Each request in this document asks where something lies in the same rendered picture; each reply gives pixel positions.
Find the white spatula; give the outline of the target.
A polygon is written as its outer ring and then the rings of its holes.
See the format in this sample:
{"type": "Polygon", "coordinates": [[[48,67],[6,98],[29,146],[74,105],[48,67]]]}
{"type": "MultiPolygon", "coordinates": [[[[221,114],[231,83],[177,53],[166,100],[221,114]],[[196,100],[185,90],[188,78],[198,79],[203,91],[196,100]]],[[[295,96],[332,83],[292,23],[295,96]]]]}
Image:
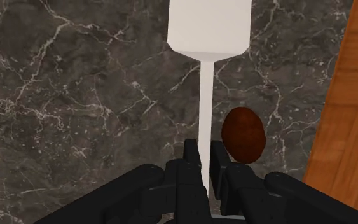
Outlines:
{"type": "Polygon", "coordinates": [[[209,188],[214,63],[250,46],[252,0],[169,0],[167,43],[200,61],[198,149],[202,182],[209,188]]]}

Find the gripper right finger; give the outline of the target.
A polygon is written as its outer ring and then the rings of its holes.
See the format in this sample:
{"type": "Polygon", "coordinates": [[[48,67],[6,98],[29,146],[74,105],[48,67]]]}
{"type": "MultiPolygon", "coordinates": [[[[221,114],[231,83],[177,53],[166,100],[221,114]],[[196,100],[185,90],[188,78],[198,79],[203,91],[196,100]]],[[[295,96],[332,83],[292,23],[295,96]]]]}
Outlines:
{"type": "Polygon", "coordinates": [[[223,216],[245,224],[358,224],[358,210],[282,172],[264,178],[232,162],[221,141],[210,147],[210,179],[223,216]]]}

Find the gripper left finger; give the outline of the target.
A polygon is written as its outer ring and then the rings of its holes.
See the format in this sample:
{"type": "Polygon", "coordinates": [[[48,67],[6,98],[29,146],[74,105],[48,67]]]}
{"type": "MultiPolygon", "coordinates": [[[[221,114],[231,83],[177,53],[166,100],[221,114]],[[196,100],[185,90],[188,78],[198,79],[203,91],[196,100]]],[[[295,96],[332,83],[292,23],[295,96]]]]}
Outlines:
{"type": "Polygon", "coordinates": [[[196,140],[184,142],[182,159],[165,168],[143,164],[34,224],[211,224],[209,201],[200,177],[196,140]]]}

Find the brown egg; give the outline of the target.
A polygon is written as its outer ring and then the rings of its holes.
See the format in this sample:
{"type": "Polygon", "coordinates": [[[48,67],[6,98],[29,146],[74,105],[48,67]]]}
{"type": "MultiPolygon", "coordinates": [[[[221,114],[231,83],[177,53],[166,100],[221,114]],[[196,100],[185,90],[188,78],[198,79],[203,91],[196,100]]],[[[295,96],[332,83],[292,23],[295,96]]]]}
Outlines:
{"type": "Polygon", "coordinates": [[[266,136],[260,117],[245,107],[232,109],[224,119],[221,138],[228,153],[243,164],[255,162],[262,154],[266,136]]]}

